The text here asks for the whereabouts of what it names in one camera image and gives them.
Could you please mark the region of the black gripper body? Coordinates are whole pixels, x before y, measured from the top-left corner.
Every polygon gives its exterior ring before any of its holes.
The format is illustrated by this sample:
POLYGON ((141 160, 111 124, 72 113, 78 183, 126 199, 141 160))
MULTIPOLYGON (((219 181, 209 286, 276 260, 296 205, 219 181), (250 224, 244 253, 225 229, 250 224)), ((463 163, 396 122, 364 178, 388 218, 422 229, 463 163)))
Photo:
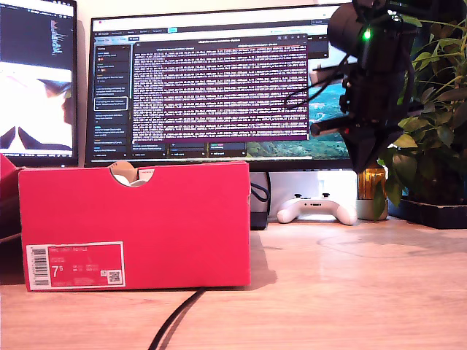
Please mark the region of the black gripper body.
POLYGON ((419 115, 424 105, 411 98, 413 80, 404 85, 404 74, 366 76, 353 72, 342 80, 345 89, 339 99, 343 113, 310 125, 313 136, 340 133, 346 128, 400 129, 398 123, 419 115))

